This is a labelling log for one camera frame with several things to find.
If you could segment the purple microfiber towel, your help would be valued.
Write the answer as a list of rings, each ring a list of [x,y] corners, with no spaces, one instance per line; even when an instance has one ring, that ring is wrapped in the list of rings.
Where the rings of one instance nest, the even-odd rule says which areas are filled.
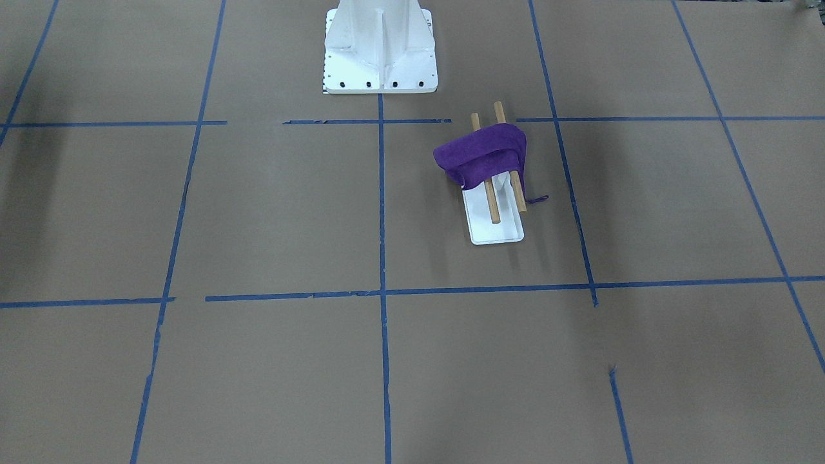
[[[437,165],[462,190],[477,188],[491,177],[517,171],[527,192],[527,136],[515,124],[499,123],[475,130],[433,151]]]

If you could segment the white wooden towel rack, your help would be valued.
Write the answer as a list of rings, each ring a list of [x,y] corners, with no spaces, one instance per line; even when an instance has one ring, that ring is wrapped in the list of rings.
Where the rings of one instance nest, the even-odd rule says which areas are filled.
[[[507,123],[503,104],[495,102],[493,106],[497,124]],[[481,129],[477,113],[471,115],[471,122],[474,131]],[[521,187],[518,172],[510,171],[465,191],[463,202],[472,244],[488,246],[522,240],[524,232],[519,214],[527,211],[527,201]]]

